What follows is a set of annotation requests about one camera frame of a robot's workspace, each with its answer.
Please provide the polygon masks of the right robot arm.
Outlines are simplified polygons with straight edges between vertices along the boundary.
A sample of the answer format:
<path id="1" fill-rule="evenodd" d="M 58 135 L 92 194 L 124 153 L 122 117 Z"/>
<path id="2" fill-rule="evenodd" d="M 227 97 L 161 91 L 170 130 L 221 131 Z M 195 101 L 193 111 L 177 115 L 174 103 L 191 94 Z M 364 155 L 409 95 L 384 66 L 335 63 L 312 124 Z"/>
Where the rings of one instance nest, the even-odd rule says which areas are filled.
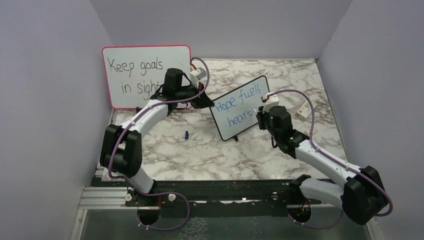
<path id="1" fill-rule="evenodd" d="M 393 203 L 375 168 L 350 165 L 318 148 L 309 136 L 293 128 L 284 106 L 261 106 L 256 118 L 259 129 L 270 133 L 274 149 L 311 165 L 331 180 L 325 182 L 305 174 L 298 177 L 288 190 L 292 202 L 300 204 L 313 199 L 330 204 L 358 225 L 365 225 L 385 207 L 392 211 Z"/>

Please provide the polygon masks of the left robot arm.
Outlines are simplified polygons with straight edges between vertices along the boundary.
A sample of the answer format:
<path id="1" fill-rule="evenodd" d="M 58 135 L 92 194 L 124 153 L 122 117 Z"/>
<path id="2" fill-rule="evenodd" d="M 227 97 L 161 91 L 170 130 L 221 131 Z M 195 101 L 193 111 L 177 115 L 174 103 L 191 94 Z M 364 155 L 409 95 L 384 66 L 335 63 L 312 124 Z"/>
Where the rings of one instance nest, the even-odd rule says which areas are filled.
<path id="1" fill-rule="evenodd" d="M 110 124 L 105 129 L 99 164 L 107 168 L 110 178 L 116 173 L 118 179 L 125 179 L 137 189 L 138 199 L 144 205 L 155 203 L 157 191 L 155 180 L 142 168 L 143 138 L 179 104 L 190 104 L 195 109 L 214 106 L 205 92 L 207 84 L 201 82 L 203 78 L 210 78 L 209 70 L 200 67 L 186 74 L 178 68 L 169 68 L 163 84 L 145 107 L 126 122 Z"/>

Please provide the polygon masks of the black framed whiteboard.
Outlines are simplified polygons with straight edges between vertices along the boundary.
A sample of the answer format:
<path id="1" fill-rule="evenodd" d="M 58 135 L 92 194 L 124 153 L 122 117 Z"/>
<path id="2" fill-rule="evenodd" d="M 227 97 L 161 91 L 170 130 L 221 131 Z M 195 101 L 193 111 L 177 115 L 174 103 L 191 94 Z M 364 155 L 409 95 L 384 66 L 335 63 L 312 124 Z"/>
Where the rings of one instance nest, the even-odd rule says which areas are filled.
<path id="1" fill-rule="evenodd" d="M 269 92 L 268 79 L 261 75 L 213 100 L 209 109 L 220 138 L 228 141 L 257 124 L 252 109 L 263 106 L 261 97 Z"/>

